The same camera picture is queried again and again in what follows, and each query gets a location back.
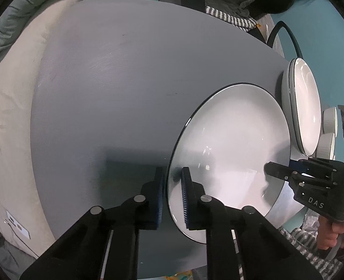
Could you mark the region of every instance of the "power cord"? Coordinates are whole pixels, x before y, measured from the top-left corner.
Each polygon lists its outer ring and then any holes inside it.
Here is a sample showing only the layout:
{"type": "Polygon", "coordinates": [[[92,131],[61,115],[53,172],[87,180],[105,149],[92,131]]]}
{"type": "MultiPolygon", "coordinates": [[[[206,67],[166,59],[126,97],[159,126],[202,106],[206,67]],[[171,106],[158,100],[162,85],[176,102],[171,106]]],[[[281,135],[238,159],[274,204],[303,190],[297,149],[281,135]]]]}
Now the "power cord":
{"type": "MultiPolygon", "coordinates": [[[[10,228],[11,228],[11,230],[13,231],[13,233],[15,234],[15,236],[16,237],[18,237],[18,235],[17,235],[17,233],[14,231],[14,228],[12,228],[12,226],[9,224],[9,222],[8,221],[4,221],[7,225],[9,225],[10,226],[10,228]]],[[[35,256],[38,258],[39,256],[33,251],[33,250],[31,250],[29,247],[28,247],[28,245],[26,244],[26,243],[24,243],[24,241],[22,240],[22,239],[20,239],[20,237],[18,237],[18,239],[31,251],[31,252],[33,252],[34,254],[35,254],[35,256]]]]}

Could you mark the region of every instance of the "human hand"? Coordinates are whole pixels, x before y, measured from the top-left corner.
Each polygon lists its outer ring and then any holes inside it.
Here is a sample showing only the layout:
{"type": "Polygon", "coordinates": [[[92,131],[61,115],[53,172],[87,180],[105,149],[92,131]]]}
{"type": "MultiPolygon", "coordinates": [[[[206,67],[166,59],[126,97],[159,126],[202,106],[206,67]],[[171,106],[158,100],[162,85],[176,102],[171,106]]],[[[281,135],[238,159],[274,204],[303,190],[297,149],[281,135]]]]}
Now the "human hand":
{"type": "Polygon", "coordinates": [[[337,244],[338,235],[344,233],[344,224],[332,223],[323,216],[319,216],[318,221],[320,226],[318,227],[317,247],[323,250],[333,248],[337,244]]]}

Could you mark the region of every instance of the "white bowl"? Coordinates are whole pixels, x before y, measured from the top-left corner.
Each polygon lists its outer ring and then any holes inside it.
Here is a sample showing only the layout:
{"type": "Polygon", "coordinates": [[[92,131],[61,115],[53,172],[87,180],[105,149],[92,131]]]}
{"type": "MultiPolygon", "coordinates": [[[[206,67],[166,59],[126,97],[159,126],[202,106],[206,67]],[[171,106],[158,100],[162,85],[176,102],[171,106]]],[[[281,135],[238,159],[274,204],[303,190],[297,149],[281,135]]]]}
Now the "white bowl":
{"type": "Polygon", "coordinates": [[[254,206],[266,215],[284,181],[267,176],[264,165],[289,165],[290,136],[276,100],[251,84],[228,86],[203,103],[188,120],[173,153],[167,199],[177,227],[194,241],[206,243],[205,231],[189,231],[184,222],[181,168],[226,206],[254,206]]]}
{"type": "Polygon", "coordinates": [[[303,59],[290,61],[281,89],[291,142],[303,155],[312,156],[321,131],[321,103],[312,71],[303,59]]]}
{"type": "Polygon", "coordinates": [[[323,133],[334,133],[337,135],[337,108],[330,107],[323,111],[322,116],[323,133]]]}
{"type": "Polygon", "coordinates": [[[334,133],[323,133],[320,135],[318,145],[316,149],[316,157],[323,159],[334,159],[335,149],[335,134],[334,133]]]}

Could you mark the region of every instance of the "teal wall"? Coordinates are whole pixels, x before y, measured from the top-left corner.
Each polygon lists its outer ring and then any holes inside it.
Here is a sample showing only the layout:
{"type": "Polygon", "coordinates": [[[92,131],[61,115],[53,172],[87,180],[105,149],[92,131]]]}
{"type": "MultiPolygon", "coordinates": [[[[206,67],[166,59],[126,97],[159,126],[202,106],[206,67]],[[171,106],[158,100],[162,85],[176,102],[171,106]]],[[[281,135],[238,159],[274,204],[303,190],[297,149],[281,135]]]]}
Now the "teal wall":
{"type": "MultiPolygon", "coordinates": [[[[329,0],[297,0],[288,11],[272,18],[275,23],[284,21],[294,33],[316,79],[321,101],[344,105],[344,20],[334,6],[329,0]]],[[[286,31],[282,29],[279,35],[285,58],[295,58],[286,31]]],[[[337,160],[344,161],[340,118],[335,154],[337,160]]]]}

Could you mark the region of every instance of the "screw head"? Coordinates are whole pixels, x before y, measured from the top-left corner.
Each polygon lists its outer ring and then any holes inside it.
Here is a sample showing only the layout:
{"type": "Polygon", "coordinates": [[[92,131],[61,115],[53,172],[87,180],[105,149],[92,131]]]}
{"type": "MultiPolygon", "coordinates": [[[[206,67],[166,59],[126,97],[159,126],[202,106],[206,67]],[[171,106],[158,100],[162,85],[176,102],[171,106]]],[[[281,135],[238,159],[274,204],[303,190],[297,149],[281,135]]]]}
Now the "screw head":
{"type": "Polygon", "coordinates": [[[134,202],[141,203],[146,200],[146,197],[144,195],[137,195],[133,198],[134,202]]]}
{"type": "Polygon", "coordinates": [[[255,213],[255,209],[254,207],[250,206],[250,205],[246,205],[244,208],[243,208],[244,212],[249,214],[249,215],[252,215],[255,213]]]}
{"type": "Polygon", "coordinates": [[[98,215],[102,211],[102,208],[100,206],[94,206],[90,209],[90,213],[92,215],[98,215]]]}
{"type": "Polygon", "coordinates": [[[209,196],[209,195],[203,195],[203,196],[200,197],[200,200],[202,202],[211,202],[212,201],[212,197],[209,196]]]}

